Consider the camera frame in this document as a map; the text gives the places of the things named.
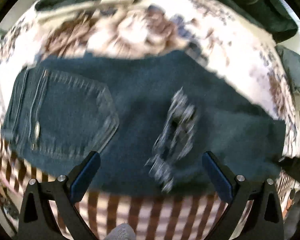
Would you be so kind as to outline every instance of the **denim jeans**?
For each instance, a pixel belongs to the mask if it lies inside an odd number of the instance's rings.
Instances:
[[[187,103],[179,113],[172,99],[181,94]],[[174,147],[171,122],[188,106],[196,109],[194,122],[180,127],[193,123],[195,133],[180,131],[177,137],[186,140]],[[18,76],[3,128],[18,156],[53,176],[99,151],[101,167],[90,189],[125,195],[161,195],[172,179],[170,194],[212,193],[201,164],[207,150],[248,180],[275,179],[280,169],[272,159],[282,155],[285,138],[284,122],[182,51],[136,60],[50,57]],[[178,148],[182,156],[174,154]],[[171,168],[167,179],[161,160]]]
[[[1,132],[20,157],[80,162],[118,125],[105,84],[39,66],[17,76]]]

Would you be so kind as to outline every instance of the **back pocket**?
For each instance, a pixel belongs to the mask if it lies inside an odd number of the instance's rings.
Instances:
[[[54,159],[100,152],[119,125],[108,87],[57,70],[42,70],[30,109],[32,150]]]

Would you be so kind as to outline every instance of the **jeans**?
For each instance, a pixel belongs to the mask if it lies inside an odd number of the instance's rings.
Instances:
[[[21,71],[1,129],[20,157],[81,161],[119,125],[108,87],[44,67]]]
[[[181,95],[184,107],[174,108]],[[180,123],[188,106],[193,122]],[[213,193],[201,163],[207,150],[248,180],[275,179],[280,168],[272,159],[281,157],[285,138],[284,122],[182,51],[137,60],[50,57],[18,76],[3,128],[19,157],[53,176],[99,151],[90,189],[130,196],[161,195],[166,185],[169,194]],[[175,145],[173,138],[185,140]],[[171,170],[167,179],[160,161]]]

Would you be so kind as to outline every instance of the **laundry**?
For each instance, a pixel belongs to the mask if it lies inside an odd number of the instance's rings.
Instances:
[[[24,103],[21,101],[19,105],[27,72]],[[200,161],[200,154],[206,150],[213,151],[235,173],[245,174],[247,179],[275,179],[280,172],[271,160],[282,154],[284,122],[273,120],[183,51],[138,60],[91,54],[80,59],[49,57],[39,66],[22,71],[2,127],[3,136],[12,147],[16,145],[19,156],[57,176],[67,174],[90,152],[95,142],[87,143],[84,148],[79,148],[80,143],[89,142],[92,133],[87,134],[87,131],[97,133],[101,126],[100,119],[95,120],[101,115],[97,109],[104,113],[103,122],[109,110],[102,106],[102,100],[94,105],[90,101],[93,97],[81,95],[81,90],[75,87],[72,89],[77,83],[80,87],[86,79],[108,87],[114,104],[111,109],[116,110],[120,121],[110,137],[108,133],[98,132],[99,137],[108,140],[100,151],[103,165],[90,185],[92,189],[125,195],[162,193],[160,183],[149,175],[151,167],[145,164],[153,157],[154,145],[167,122],[171,100],[180,87],[188,102],[196,107],[198,117],[195,118],[196,132],[192,134],[194,130],[190,129],[187,135],[189,143],[182,142],[183,157],[174,158],[170,194],[213,192]],[[83,86],[87,95],[89,87]],[[18,105],[20,113],[16,114]],[[36,136],[37,122],[39,136]]]
[[[276,42],[293,37],[298,26],[280,0],[218,0],[272,34]]]
[[[118,125],[118,114],[106,85],[82,76],[35,67],[16,78],[1,128],[20,157],[78,160],[100,152]]]
[[[275,49],[290,81],[289,85],[296,110],[300,110],[300,55],[282,45],[277,45]]]

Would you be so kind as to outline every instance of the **patterned fabric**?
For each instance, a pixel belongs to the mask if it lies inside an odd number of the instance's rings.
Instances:
[[[12,59],[16,39],[25,39],[31,30],[38,30],[37,35],[44,30],[42,37],[47,36],[42,39],[40,54],[43,58],[48,55],[81,57],[86,51],[96,56],[141,58],[183,49],[202,67],[224,78],[252,103],[262,106],[274,119],[285,120],[287,136],[283,153],[294,155],[295,110],[275,44],[268,33],[221,3],[138,0],[131,4],[107,0],[90,3],[84,9],[82,6],[62,8],[63,15],[55,11],[44,21],[42,15],[31,10],[33,8],[14,25],[0,45],[0,66]],[[66,10],[72,14],[64,18]],[[52,21],[58,24],[47,29]],[[0,128],[4,115],[0,107]],[[54,180],[19,159],[0,134],[2,182],[21,198],[31,178],[39,182]],[[292,183],[293,179],[282,172],[276,181],[281,201]],[[62,233],[70,237],[53,202],[51,207]],[[87,192],[76,207],[101,240],[124,222],[135,230],[140,240],[197,240],[207,236],[226,205],[217,196],[132,198]],[[251,202],[247,203],[241,223],[245,222],[250,208]]]

